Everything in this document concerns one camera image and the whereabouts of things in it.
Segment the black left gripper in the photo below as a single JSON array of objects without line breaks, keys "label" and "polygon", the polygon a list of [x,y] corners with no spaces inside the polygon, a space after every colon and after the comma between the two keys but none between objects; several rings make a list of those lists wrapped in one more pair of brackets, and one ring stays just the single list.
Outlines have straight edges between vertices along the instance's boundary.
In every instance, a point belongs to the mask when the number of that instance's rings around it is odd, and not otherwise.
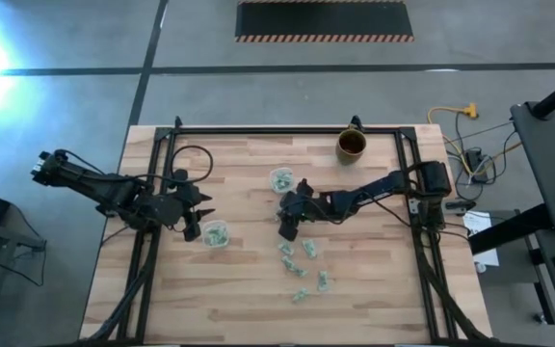
[{"label": "black left gripper", "polygon": [[203,201],[212,200],[211,197],[201,193],[193,183],[189,183],[188,172],[177,169],[173,172],[175,180],[174,191],[165,195],[158,195],[152,199],[151,207],[154,218],[162,225],[174,227],[183,220],[185,227],[182,229],[186,241],[194,241],[200,236],[198,220],[215,212],[214,208],[201,209],[198,213],[194,207]]}]

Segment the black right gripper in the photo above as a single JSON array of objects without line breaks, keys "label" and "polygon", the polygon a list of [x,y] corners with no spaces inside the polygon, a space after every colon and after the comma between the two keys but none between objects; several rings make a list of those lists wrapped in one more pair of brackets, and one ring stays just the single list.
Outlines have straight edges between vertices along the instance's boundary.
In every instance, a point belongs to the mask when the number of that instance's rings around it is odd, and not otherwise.
[{"label": "black right gripper", "polygon": [[294,191],[286,193],[279,202],[277,216],[280,221],[278,234],[287,241],[294,241],[302,222],[325,221],[340,224],[343,210],[333,201],[332,192],[320,192],[314,196],[314,189],[303,178]]}]

